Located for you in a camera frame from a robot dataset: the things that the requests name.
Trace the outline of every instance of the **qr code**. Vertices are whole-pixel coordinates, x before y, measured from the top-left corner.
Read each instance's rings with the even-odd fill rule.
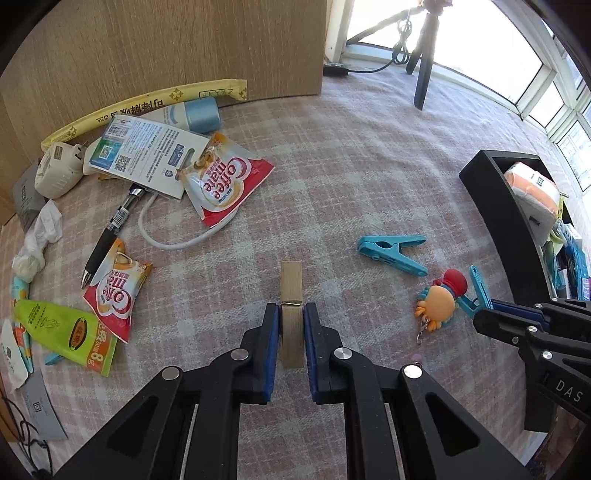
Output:
[[[125,155],[118,155],[115,159],[115,170],[125,171],[130,161],[131,157],[126,157]]]
[[[111,125],[109,127],[109,131],[107,132],[107,135],[111,135],[113,137],[125,138],[125,136],[127,135],[127,132],[129,132],[129,127],[125,127],[122,125]]]
[[[109,158],[111,150],[113,150],[113,147],[111,147],[110,145],[103,145],[103,148],[100,151],[99,158],[101,158],[102,160],[106,160],[107,158]]]

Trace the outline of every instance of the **bed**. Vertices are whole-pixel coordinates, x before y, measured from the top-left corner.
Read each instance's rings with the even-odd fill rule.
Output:
[[[539,155],[587,238],[587,214],[572,172],[543,132],[504,107],[433,79],[422,112],[416,77],[390,68],[325,78],[320,96],[261,100],[221,109],[223,131],[276,165],[236,218],[205,243],[180,252],[149,246],[139,209],[121,232],[132,258],[154,264],[134,307],[131,340],[120,343],[103,378],[69,361],[42,365],[54,409],[68,435],[50,442],[59,468],[167,365],[189,370],[238,346],[279,299],[281,260],[303,263],[304,299],[343,344],[375,364],[399,368],[420,353],[424,367],[518,459],[539,434],[522,429],[524,367],[517,349],[479,335],[460,310],[419,347],[417,293],[448,268],[483,273],[491,296],[512,301],[492,239],[458,178],[481,148]],[[119,180],[86,177],[57,201],[64,238],[46,249],[47,265],[30,297],[88,309],[80,276],[106,222],[126,195]],[[204,231],[188,198],[158,199],[147,230],[176,243]],[[364,235],[425,235],[406,253],[429,269],[414,277],[357,253]],[[11,315],[11,260],[22,245],[16,218],[0,235],[2,317]],[[0,369],[5,373],[5,365]],[[18,390],[12,397],[23,405]],[[278,366],[265,406],[243,406],[239,479],[346,477],[342,408],[317,406],[305,369]]]

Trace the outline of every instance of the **window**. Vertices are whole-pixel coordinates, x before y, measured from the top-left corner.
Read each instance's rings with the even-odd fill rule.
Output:
[[[515,103],[542,62],[489,0],[454,0],[441,16],[435,61]]]
[[[563,105],[564,102],[562,97],[558,93],[556,85],[552,82],[552,85],[550,85],[548,90],[546,90],[546,93],[542,95],[542,98],[533,108],[530,115],[545,128]]]
[[[574,87],[579,88],[581,82],[583,81],[583,76],[581,75],[581,72],[579,72],[579,69],[574,64],[573,59],[570,57],[570,55],[566,56],[566,63],[569,64],[570,71],[573,74]]]
[[[587,119],[587,122],[591,125],[591,103],[583,112],[583,116]]]
[[[579,122],[576,122],[560,142],[562,151],[582,190],[591,186],[591,140]]]
[[[416,0],[355,0],[347,38],[406,9]],[[417,44],[426,12],[411,17],[409,51]],[[392,48],[398,28],[390,25],[362,41]],[[473,78],[517,102],[542,62],[511,21],[490,0],[454,0],[443,11],[435,48],[435,62]]]
[[[355,0],[347,38],[351,38],[363,30],[373,27],[378,22],[402,10],[416,6],[416,0]],[[417,40],[421,34],[421,28],[423,27],[426,16],[427,13],[422,12],[411,17],[413,32],[407,41],[409,51],[413,51],[414,47],[417,46]],[[362,42],[371,43],[380,47],[393,48],[399,39],[398,27],[394,24],[365,37]]]

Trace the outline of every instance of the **blue gripper pad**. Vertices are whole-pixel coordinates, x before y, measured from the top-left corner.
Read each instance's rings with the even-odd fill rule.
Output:
[[[306,343],[306,362],[308,364],[308,381],[310,382],[310,395],[314,402],[318,401],[318,371],[316,369],[316,351],[312,341],[312,329],[308,309],[304,309],[304,341]]]
[[[550,329],[550,324],[546,322],[542,312],[535,312],[526,308],[521,308],[519,305],[500,303],[494,300],[492,304],[495,307],[494,309],[498,310],[499,312],[509,313],[510,315],[525,318],[527,320],[531,320],[532,322],[538,322],[545,332],[548,332]]]
[[[271,332],[269,333],[269,345],[267,346],[267,360],[265,361],[265,400],[271,399],[275,386],[275,366],[277,365],[277,350],[279,350],[279,309],[275,309]]]

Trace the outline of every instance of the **white power adapter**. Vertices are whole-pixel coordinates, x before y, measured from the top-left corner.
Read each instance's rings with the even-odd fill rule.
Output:
[[[86,147],[53,142],[43,155],[35,176],[35,190],[49,199],[67,193],[83,177]]]

